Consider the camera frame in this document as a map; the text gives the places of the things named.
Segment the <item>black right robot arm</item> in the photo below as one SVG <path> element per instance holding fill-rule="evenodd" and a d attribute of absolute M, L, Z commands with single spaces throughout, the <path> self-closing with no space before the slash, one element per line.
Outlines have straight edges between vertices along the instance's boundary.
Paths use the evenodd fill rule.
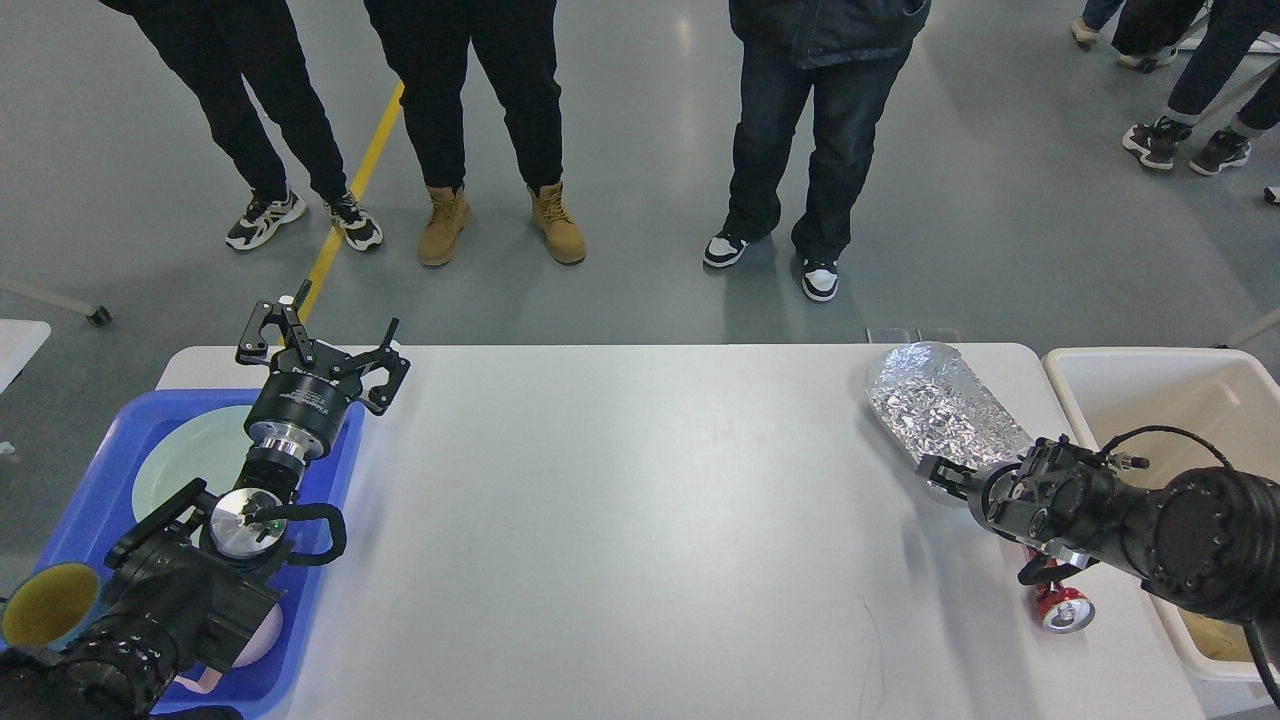
<path fill-rule="evenodd" d="M 975 521 L 1028 548 L 1023 585 L 1055 585 L 1096 564 L 1135 577 L 1179 609 L 1243 629 L 1254 667 L 1277 697 L 1279 491 L 1224 454 L 1147 489 L 1120 479 L 1144 469 L 1119 451 L 1039 438 L 1014 461 L 974 469 L 924 455 L 916 474 L 966 502 Z"/>

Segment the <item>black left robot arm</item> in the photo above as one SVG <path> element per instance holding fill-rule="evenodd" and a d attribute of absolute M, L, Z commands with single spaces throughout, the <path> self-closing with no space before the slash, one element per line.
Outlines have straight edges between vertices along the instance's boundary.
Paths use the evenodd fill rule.
<path fill-rule="evenodd" d="M 316 568 L 347 547 L 332 503 L 301 503 L 311 464 L 332 451 L 348 409 L 384 414 L 410 361 L 392 319 L 379 346 L 351 354 L 305 329 L 292 296 L 262 300 L 236 350 L 268 378 L 248 411 L 234 484 L 195 478 L 106 553 L 111 573 L 63 562 L 32 575 L 3 610 L 5 719 L 151 719 L 195 665 L 215 683 L 268 623 L 284 566 Z"/>

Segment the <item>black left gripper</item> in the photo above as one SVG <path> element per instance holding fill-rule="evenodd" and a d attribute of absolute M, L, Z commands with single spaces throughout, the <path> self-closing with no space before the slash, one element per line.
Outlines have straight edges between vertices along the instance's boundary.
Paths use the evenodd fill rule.
<path fill-rule="evenodd" d="M 237 364 L 269 365 L 268 380 L 244 420 L 247 436 L 259 448 L 274 448 L 302 462 L 332 451 L 355 398 L 372 415 L 384 415 L 411 366 L 396 348 L 401 320 L 393 316 L 379 346 L 355 356 L 358 373 L 337 373 L 335 368 L 353 355 L 344 350 L 315 351 L 297 310 L 311 288 L 312 282 L 303 279 L 294 295 L 259 301 L 236 346 Z M 268 356 L 264 336 L 270 325 L 283 341 L 273 356 Z M 364 388 L 360 378 L 375 372 L 385 373 L 384 382 Z"/>

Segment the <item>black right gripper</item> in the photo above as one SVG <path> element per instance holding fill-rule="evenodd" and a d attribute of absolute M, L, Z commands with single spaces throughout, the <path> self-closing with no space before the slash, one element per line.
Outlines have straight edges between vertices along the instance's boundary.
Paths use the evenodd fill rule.
<path fill-rule="evenodd" d="M 966 501 L 978 524 L 997 536 L 1027 534 L 1027 488 L 1020 462 L 975 470 L 933 454 L 922 455 L 916 477 L 932 489 Z"/>

